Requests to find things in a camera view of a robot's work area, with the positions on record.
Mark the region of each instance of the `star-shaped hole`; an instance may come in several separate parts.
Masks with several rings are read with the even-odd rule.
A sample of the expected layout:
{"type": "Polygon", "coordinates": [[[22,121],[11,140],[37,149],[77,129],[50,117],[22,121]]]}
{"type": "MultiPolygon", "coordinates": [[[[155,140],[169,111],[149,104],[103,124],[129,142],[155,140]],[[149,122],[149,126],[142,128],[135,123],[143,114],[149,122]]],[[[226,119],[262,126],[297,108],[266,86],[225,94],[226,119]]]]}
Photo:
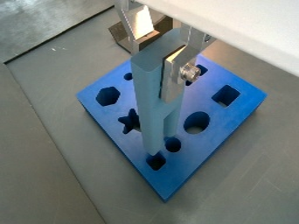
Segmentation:
{"type": "Polygon", "coordinates": [[[131,130],[141,130],[141,122],[137,111],[131,108],[129,111],[129,115],[119,117],[118,120],[126,125],[123,133],[127,134],[131,130]]]}

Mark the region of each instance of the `white overhead panel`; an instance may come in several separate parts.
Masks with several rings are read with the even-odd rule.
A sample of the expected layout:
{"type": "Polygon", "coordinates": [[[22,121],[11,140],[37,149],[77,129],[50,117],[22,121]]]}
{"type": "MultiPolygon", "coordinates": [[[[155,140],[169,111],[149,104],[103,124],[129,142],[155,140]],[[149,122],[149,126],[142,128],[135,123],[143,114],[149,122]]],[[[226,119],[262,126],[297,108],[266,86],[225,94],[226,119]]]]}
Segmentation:
{"type": "Polygon", "coordinates": [[[299,76],[298,0],[138,0],[299,76]]]}

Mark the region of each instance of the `metal bracket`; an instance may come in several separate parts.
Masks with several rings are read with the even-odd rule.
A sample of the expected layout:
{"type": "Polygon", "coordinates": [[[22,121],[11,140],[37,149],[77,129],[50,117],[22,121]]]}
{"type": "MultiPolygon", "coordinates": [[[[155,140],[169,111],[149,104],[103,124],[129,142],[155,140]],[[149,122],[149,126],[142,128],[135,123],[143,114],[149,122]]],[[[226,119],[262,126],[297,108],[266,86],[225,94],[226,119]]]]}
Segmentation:
{"type": "Polygon", "coordinates": [[[118,15],[126,27],[129,42],[131,45],[131,53],[141,51],[141,45],[153,42],[161,37],[161,32],[155,30],[146,5],[131,0],[115,1],[118,15]]]}
{"type": "Polygon", "coordinates": [[[171,102],[183,91],[185,82],[195,82],[202,75],[195,66],[197,55],[215,41],[207,33],[197,30],[187,24],[182,24],[181,38],[186,43],[163,62],[163,86],[161,97],[165,102],[171,102]]]}

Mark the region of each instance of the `square hole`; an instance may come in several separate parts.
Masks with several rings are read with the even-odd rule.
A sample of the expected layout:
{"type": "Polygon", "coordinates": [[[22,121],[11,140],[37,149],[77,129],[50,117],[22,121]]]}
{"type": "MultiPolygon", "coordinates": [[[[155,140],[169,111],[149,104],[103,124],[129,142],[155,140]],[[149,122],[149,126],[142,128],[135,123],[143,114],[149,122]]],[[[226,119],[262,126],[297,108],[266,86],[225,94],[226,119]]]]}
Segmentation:
{"type": "Polygon", "coordinates": [[[211,97],[211,99],[226,108],[239,97],[239,91],[226,85],[219,92],[211,97]]]}
{"type": "Polygon", "coordinates": [[[154,156],[147,158],[146,162],[155,171],[159,171],[166,164],[166,159],[162,153],[158,152],[154,156]]]}

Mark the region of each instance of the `rectangular hole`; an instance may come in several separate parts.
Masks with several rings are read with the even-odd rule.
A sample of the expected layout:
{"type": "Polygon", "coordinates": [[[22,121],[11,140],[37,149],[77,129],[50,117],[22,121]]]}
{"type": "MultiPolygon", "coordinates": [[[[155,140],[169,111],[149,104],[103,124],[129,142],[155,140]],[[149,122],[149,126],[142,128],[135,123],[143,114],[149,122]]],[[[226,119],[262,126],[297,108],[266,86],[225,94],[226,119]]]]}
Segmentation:
{"type": "Polygon", "coordinates": [[[211,99],[226,108],[239,97],[239,91],[226,85],[219,92],[211,97],[211,99]]]}

